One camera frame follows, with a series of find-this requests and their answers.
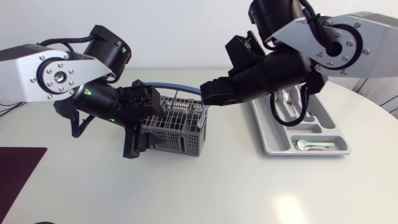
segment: gray wire basket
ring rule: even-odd
[[[199,156],[206,138],[207,122],[205,118],[203,124],[198,125],[200,118],[206,116],[201,101],[161,96],[160,105],[167,117],[148,117],[142,124],[143,133],[150,132],[165,141],[152,149]]]

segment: robotic arm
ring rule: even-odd
[[[89,42],[84,54],[75,53],[70,43]],[[50,49],[64,44],[69,52]],[[131,87],[113,88],[125,64],[130,47],[103,26],[94,26],[90,36],[80,39],[51,39],[0,51],[0,100],[55,101],[58,114],[71,122],[78,138],[94,117],[124,127],[123,156],[139,157],[153,144],[162,142],[151,133],[141,133],[141,120],[164,116],[159,92],[137,80]],[[79,111],[89,115],[80,124]]]
[[[201,86],[204,104],[242,103],[268,93],[274,98],[278,90],[305,83],[301,91],[303,111],[294,122],[280,120],[271,99],[275,119],[293,126],[304,118],[309,95],[318,93],[329,76],[396,76],[395,18],[370,12],[321,17],[306,0],[254,0],[249,18],[257,26],[264,47],[272,52],[265,55],[251,31],[247,37],[235,36],[226,45],[233,69],[228,77]]]

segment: green utensil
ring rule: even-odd
[[[308,146],[324,146],[324,147],[334,147],[335,143],[332,142],[307,142],[306,140],[298,140],[297,147],[303,149]]]

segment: utensil organizer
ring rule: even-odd
[[[277,93],[276,108],[281,119],[292,121],[299,116],[302,105],[300,103],[300,91],[297,87],[286,89],[290,93],[296,114],[290,110],[287,103],[281,100],[284,96]],[[308,109],[314,114],[305,115],[304,120],[293,127],[279,124],[273,117],[270,109],[270,96],[264,96],[251,102],[257,125],[260,130],[262,143],[266,154],[271,156],[337,156],[351,154],[343,134],[330,116],[329,112],[321,104],[316,95],[310,96]],[[301,151],[296,149],[298,140],[308,142],[333,142],[334,147],[327,151]]]

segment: round table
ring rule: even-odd
[[[115,86],[219,76],[227,71],[133,70]],[[74,139],[51,102],[30,103],[0,119],[0,145],[48,151],[4,223],[398,223],[398,120],[334,83],[318,95],[351,155],[267,156],[246,103],[209,109],[200,157],[130,160],[123,128],[95,119]]]

